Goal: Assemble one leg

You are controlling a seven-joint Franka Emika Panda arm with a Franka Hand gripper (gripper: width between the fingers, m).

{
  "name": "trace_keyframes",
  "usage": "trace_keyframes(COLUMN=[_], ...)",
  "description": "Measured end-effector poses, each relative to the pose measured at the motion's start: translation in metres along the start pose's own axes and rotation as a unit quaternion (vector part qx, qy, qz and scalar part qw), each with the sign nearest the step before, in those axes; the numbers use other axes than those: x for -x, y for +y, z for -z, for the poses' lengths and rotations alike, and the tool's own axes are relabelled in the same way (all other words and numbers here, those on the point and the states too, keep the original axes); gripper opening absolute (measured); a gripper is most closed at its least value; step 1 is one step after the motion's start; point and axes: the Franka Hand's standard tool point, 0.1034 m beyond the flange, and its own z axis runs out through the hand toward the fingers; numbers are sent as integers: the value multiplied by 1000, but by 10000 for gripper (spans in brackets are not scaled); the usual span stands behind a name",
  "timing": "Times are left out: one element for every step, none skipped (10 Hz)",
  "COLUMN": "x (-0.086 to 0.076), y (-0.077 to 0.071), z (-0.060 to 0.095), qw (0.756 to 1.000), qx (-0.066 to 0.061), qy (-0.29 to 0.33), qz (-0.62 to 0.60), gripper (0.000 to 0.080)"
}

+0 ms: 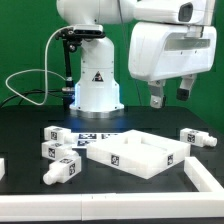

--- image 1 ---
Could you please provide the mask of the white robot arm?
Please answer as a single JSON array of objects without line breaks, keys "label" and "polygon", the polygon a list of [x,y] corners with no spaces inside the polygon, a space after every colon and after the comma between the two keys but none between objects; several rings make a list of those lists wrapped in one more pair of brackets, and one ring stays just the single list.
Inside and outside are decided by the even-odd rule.
[{"label": "white robot arm", "polygon": [[59,31],[64,52],[81,50],[81,78],[70,108],[89,118],[121,113],[119,84],[114,79],[114,45],[103,26],[134,26],[128,54],[130,75],[148,83],[150,105],[161,108],[165,82],[180,77],[177,98],[185,101],[201,72],[211,69],[217,32],[212,26],[216,0],[56,0],[68,26]]}]

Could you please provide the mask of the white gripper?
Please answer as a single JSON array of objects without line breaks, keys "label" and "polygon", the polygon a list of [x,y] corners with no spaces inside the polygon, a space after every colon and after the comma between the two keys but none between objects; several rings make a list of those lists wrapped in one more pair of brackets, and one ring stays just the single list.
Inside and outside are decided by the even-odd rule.
[{"label": "white gripper", "polygon": [[188,34],[192,34],[192,27],[183,25],[139,22],[134,26],[128,68],[133,78],[149,82],[153,108],[165,106],[163,79],[183,76],[176,98],[187,101],[197,78],[195,73],[209,71],[213,65],[216,29],[205,26],[200,38]]}]

